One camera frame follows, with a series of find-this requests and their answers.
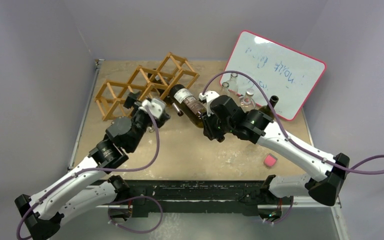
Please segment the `olive green wine bottle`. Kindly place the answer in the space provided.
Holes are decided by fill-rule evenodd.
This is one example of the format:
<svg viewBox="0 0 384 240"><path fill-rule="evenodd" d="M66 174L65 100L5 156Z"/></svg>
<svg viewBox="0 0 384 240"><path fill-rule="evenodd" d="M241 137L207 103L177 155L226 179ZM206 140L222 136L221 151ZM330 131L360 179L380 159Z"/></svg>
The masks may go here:
<svg viewBox="0 0 384 240"><path fill-rule="evenodd" d="M147 74L147 77L151 80L152 74L151 74L151 73L148 73L148 74ZM161 84L161 85L163 84L163 82L161 81L161 78L160 78L158 75L156 75L155 78L154 78L154 80L151 80L151 82L153 82L153 83L157 83L157 84ZM158 91L158 93L159 93L160 95L162 95L162 94L164 93L165 90L164 90L164 89L157 89L157 91ZM163 99L163 101L164 101L167 105L172 106L172 107L174 108L176 114L177 114L179 117L181 117L181 116L184 115L184 112L183 112L183 111L176 105L176 103L174 103L174 102L172 101L172 99L170 98L169 95L167 95L167 96Z"/></svg>

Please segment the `dark bottle beige label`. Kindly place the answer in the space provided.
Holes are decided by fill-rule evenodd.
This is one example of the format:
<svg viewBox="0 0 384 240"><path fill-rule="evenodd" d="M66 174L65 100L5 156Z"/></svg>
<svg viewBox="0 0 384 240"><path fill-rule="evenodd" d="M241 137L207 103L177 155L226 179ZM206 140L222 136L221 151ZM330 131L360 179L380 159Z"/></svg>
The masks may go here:
<svg viewBox="0 0 384 240"><path fill-rule="evenodd" d="M185 86L174 85L169 91L169 97L196 127L204 128L202 116L207 110Z"/></svg>

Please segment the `clear square glass bottle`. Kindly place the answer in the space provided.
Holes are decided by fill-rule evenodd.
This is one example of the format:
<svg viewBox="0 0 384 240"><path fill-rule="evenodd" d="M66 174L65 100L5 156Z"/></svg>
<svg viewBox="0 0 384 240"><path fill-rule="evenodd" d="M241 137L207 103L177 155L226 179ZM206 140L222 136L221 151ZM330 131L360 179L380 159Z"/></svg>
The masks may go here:
<svg viewBox="0 0 384 240"><path fill-rule="evenodd" d="M230 85L229 83L226 81L226 82L223 82L221 84L221 89L220 89L220 95L225 95L225 96L228 96L230 97L231 94L230 94Z"/></svg>

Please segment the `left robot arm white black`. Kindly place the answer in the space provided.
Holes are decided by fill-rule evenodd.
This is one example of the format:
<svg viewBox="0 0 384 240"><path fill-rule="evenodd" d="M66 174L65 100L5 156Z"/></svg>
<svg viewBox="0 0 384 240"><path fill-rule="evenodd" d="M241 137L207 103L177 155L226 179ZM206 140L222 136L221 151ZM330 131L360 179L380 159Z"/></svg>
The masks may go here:
<svg viewBox="0 0 384 240"><path fill-rule="evenodd" d="M103 139L76 167L36 194L15 199L21 215L17 228L26 227L30 239L47 240L71 219L96 206L112 202L122 205L131 200L129 186L119 176L111 176L94 188L90 185L120 171L147 129L158 130L170 115L166 103L157 97L139 100L135 93L129 93L124 106L132 109L132 116L114 119Z"/></svg>

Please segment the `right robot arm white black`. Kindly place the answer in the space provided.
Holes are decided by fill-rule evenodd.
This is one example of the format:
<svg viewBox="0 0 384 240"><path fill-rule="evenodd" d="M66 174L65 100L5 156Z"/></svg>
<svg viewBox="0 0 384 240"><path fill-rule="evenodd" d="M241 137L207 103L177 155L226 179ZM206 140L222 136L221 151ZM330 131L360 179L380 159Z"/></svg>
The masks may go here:
<svg viewBox="0 0 384 240"><path fill-rule="evenodd" d="M335 205L346 179L348 156L333 155L307 144L267 114L256 109L244 112L227 95L207 91L200 93L198 99L206 104L201 119L207 138L222 142L226 134L232 134L270 149L304 170L302 175L267 177L260 191L264 202L272 204L279 198L309 196L325 206Z"/></svg>

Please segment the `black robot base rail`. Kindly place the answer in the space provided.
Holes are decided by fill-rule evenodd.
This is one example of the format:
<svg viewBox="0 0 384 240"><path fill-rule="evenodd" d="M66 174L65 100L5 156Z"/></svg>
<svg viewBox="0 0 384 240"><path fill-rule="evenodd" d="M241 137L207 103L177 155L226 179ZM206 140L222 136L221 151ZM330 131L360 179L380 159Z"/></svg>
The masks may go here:
<svg viewBox="0 0 384 240"><path fill-rule="evenodd" d="M241 214L278 220L294 202L269 192L263 180L127 180L114 205L134 218L150 213Z"/></svg>

